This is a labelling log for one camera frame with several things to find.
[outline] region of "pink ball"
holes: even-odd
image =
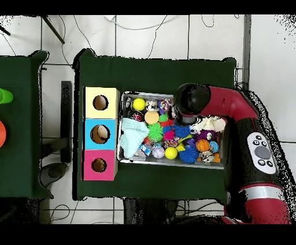
[[[168,131],[164,134],[164,140],[172,140],[174,135],[173,131]]]

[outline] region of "shape sorter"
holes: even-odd
[[[84,87],[82,180],[115,178],[119,103],[116,88]]]

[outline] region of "light blue towel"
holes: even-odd
[[[124,157],[131,158],[139,146],[149,134],[149,129],[144,122],[124,118],[121,123],[121,130],[124,132],[120,137],[120,146],[124,150]]]

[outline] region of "green cup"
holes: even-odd
[[[12,100],[13,94],[0,88],[0,104],[11,103]]]

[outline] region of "orange ball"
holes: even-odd
[[[210,149],[210,144],[207,140],[201,139],[196,142],[197,150],[200,152],[208,151]]]

